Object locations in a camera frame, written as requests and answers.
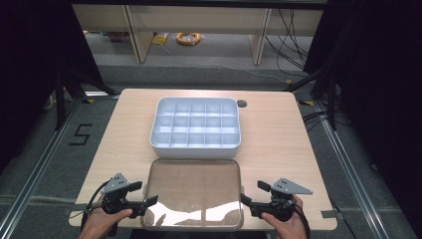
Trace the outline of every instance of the person's right hand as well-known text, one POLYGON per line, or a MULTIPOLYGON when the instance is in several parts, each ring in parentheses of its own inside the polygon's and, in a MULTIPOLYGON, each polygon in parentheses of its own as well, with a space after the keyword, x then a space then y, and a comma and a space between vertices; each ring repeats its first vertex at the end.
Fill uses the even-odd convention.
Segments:
MULTIPOLYGON (((293 197, 296 200, 296 204, 300 208, 303 208, 304 203, 302 200, 296 195, 293 195, 293 197)), ((297 212, 294 212, 292 218, 286 222, 282 222, 273 215, 265 212, 261 216, 266 222, 276 228, 277 239, 307 239, 304 223, 297 212)))

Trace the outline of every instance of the white plastic box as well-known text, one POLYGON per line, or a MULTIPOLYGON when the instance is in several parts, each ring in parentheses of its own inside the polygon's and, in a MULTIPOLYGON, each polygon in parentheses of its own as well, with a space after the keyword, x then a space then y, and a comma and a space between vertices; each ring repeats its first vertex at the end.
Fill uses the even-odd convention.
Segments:
POLYGON ((227 98, 164 98, 150 143, 164 158, 232 158, 241 142, 239 110, 227 98))

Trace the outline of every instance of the brown translucent lid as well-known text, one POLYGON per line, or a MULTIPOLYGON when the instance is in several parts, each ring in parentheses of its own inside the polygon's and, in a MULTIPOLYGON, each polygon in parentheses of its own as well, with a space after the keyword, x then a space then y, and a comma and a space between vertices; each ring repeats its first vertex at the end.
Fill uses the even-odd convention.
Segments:
POLYGON ((239 164, 233 159, 157 159, 145 196, 158 202, 142 217, 151 230, 233 231, 243 223, 239 164))

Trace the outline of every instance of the light wood tabletop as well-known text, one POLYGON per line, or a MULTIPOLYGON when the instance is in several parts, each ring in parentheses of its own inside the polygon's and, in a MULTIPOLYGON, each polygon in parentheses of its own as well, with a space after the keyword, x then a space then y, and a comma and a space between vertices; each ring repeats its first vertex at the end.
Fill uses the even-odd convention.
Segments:
MULTIPOLYGON (((270 202, 271 194, 257 187, 257 181, 273 184, 287 178, 314 194, 299 195, 312 230, 333 230, 335 218, 322 218, 331 211, 324 183, 296 99, 291 93, 202 91, 202 90, 124 90, 115 106, 90 171, 77 199, 88 203, 96 189, 121 172, 129 182, 142 181, 142 189, 130 192, 130 201, 143 200, 149 169, 158 159, 149 142, 158 101, 166 97, 231 98, 244 100, 239 108, 241 144, 233 158, 240 166, 241 184, 256 202, 270 202)), ((71 213, 70 223, 81 224, 82 215, 71 213)), ((141 228, 139 218, 123 219, 119 227, 141 228)), ((244 207, 241 230, 271 230, 264 220, 252 217, 244 207)))

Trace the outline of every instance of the hand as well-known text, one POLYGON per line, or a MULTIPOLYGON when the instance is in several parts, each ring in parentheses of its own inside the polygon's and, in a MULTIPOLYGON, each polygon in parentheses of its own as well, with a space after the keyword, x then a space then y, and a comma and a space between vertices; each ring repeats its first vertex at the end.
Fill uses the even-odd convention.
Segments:
MULTIPOLYGON (((296 204, 300 206, 300 208, 303 208, 304 203, 302 202, 302 200, 295 195, 293 195, 293 197, 295 198, 296 204)), ((273 215, 265 212, 263 212, 261 216, 266 222, 276 228, 277 239, 307 238, 304 223, 302 222, 301 217, 297 212, 294 212, 292 218, 289 219, 289 221, 287 222, 279 221, 273 215)))
POLYGON ((121 210, 115 214, 106 214, 102 208, 96 208, 91 212, 79 238, 103 239, 111 230, 114 223, 118 223, 121 219, 126 218, 131 214, 131 209, 121 210))

